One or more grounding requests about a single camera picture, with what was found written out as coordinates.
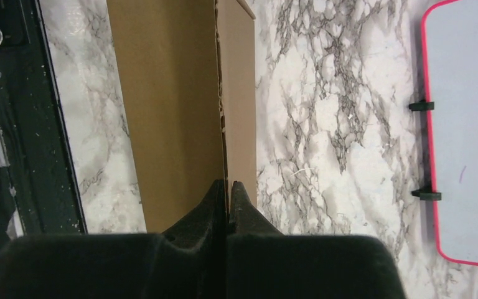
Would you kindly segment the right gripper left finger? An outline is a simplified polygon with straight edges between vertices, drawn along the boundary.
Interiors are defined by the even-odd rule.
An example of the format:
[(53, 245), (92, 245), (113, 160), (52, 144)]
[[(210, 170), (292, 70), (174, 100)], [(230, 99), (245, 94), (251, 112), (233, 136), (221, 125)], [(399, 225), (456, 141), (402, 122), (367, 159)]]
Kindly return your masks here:
[(0, 298), (224, 298), (224, 182), (162, 233), (30, 235), (0, 253)]

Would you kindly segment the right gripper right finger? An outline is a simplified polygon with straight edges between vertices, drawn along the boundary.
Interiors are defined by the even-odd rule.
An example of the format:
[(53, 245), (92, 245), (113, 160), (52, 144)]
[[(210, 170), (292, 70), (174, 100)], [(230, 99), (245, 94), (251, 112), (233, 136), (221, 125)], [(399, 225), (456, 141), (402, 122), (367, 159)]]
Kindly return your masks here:
[(393, 257), (362, 235), (284, 235), (234, 182), (228, 298), (404, 298)]

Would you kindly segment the brown cardboard box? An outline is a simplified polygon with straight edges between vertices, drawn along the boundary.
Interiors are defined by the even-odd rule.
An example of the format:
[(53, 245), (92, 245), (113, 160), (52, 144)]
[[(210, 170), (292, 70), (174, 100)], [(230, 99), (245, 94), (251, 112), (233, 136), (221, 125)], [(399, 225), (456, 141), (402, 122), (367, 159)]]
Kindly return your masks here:
[(255, 15), (245, 1), (108, 1), (149, 232), (217, 179), (256, 202)]

